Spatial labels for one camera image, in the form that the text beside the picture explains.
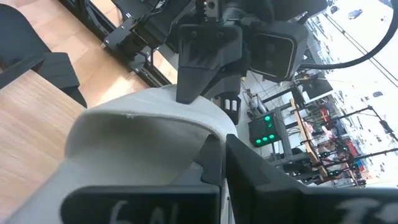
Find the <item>bolt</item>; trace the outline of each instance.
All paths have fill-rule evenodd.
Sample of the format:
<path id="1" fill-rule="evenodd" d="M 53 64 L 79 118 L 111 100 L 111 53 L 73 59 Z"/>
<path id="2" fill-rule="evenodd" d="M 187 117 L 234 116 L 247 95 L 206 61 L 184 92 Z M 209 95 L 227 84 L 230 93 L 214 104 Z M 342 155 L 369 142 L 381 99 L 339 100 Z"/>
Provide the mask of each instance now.
<path id="1" fill-rule="evenodd" d="M 207 4 L 207 6 L 208 6 L 210 9 L 214 9 L 214 8 L 216 7 L 216 4 L 215 4 L 214 2 L 209 2 L 209 3 Z"/>

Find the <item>black metal frame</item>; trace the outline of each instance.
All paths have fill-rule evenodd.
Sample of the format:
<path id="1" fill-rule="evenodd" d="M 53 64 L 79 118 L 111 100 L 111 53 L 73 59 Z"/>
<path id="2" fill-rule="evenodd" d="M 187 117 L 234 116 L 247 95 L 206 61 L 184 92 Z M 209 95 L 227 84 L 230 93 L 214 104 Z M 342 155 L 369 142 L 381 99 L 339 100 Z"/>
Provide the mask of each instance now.
<path id="1" fill-rule="evenodd" d="M 90 0 L 59 0 L 87 29 L 94 33 L 99 40 L 103 41 L 117 29 L 122 29 L 122 26 L 116 27 Z M 162 72 L 160 72 L 153 63 L 148 61 L 143 62 L 141 66 L 137 66 L 132 60 L 128 59 L 121 52 L 106 47 L 112 56 L 117 58 L 129 72 L 135 72 L 144 82 L 150 87 L 161 87 L 172 84 Z"/>

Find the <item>black cable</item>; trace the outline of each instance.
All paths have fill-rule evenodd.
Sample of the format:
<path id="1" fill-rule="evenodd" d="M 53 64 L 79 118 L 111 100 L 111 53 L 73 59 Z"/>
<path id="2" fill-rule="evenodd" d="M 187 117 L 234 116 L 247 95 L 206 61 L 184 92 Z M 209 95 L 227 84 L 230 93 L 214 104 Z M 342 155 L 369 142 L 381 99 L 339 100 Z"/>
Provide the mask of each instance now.
<path id="1" fill-rule="evenodd" d="M 350 62 L 344 62 L 344 63 L 337 63 L 333 65 L 317 65 L 317 64 L 310 64 L 310 63 L 303 63 L 301 64 L 300 68 L 306 69 L 319 69 L 319 70 L 332 70 L 332 69 L 339 69 L 339 68 L 348 68 L 355 66 L 357 64 L 360 64 L 362 62 L 365 62 L 369 60 L 370 58 L 373 58 L 377 53 L 379 53 L 387 44 L 388 42 L 392 39 L 394 34 L 396 33 L 398 29 L 398 0 L 391 0 L 392 8 L 394 10 L 392 20 L 390 23 L 390 26 L 388 28 L 388 31 L 386 35 L 383 37 L 383 39 L 380 41 L 380 43 L 369 53 L 366 55 L 363 55 L 360 58 L 357 58 L 355 60 L 352 60 Z"/>

